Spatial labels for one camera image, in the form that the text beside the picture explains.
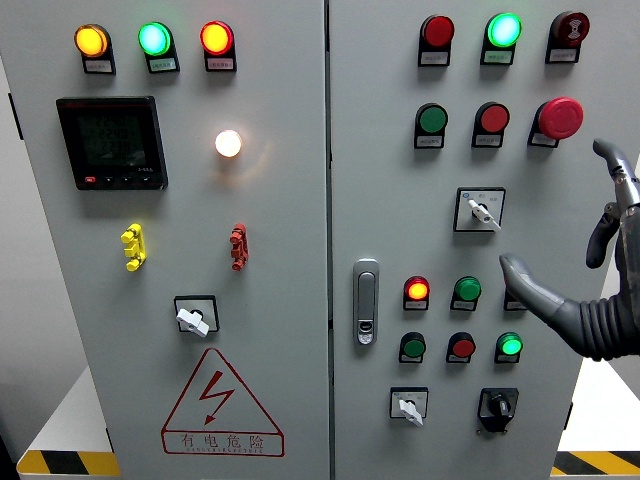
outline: green indicator light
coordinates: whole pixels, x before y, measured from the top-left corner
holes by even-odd
[[[161,23],[147,23],[140,28],[138,41],[145,53],[156,57],[167,53],[171,46],[171,35]]]
[[[480,282],[475,277],[464,277],[454,287],[456,294],[465,302],[472,302],[482,293]]]
[[[487,35],[489,41],[496,47],[506,48],[514,45],[520,37],[522,24],[514,13],[501,13],[489,22]]]
[[[429,107],[420,115],[420,127],[427,133],[436,133],[447,124],[447,114],[440,107]]]
[[[404,346],[404,354],[411,358],[419,357],[425,350],[424,343],[420,340],[409,340]]]
[[[522,350],[522,340],[517,333],[505,333],[498,339],[498,346],[505,355],[517,355]]]

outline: red indicator light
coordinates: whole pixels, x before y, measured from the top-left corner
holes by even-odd
[[[582,126],[584,110],[577,100],[569,97],[554,98],[547,102],[538,115],[540,131],[554,140],[569,138]]]
[[[200,42],[211,55],[224,55],[233,46],[233,32],[224,22],[209,22],[200,31]]]
[[[429,296],[429,282],[424,277],[411,277],[404,284],[404,292],[413,301],[424,300]]]
[[[551,33],[560,46],[578,47],[589,33],[589,18],[582,12],[564,12],[551,24]]]
[[[460,340],[453,345],[452,350],[456,357],[467,358],[476,351],[476,345],[471,340]]]
[[[451,43],[454,32],[455,28],[451,19],[437,15],[427,19],[422,35],[432,47],[444,47]]]
[[[480,124],[489,133],[500,132],[509,123],[509,111],[503,105],[492,105],[482,112]]]

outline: white switch handle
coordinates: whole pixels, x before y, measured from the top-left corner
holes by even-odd
[[[418,410],[416,410],[415,404],[413,402],[405,402],[404,400],[399,400],[399,403],[400,410],[402,411],[404,417],[415,426],[422,427],[422,415],[420,415],[420,413],[418,413]]]
[[[500,230],[502,230],[500,225],[498,225],[498,222],[496,222],[495,218],[493,218],[493,215],[491,215],[489,213],[489,210],[487,210],[485,207],[479,205],[478,202],[476,202],[472,198],[469,199],[469,206],[471,207],[473,216],[480,220],[482,223],[489,226],[491,230],[493,230],[494,232],[499,232]]]
[[[180,327],[188,329],[199,337],[206,337],[209,333],[209,325],[202,321],[202,315],[197,312],[191,313],[181,308],[176,319],[180,323]]]

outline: white light bulb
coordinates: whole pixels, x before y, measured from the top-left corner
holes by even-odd
[[[235,130],[224,130],[216,137],[216,150],[224,157],[235,157],[242,147],[242,139]]]

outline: digital meter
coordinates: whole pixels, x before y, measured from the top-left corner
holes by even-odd
[[[56,106],[79,190],[167,186],[153,97],[61,98]]]

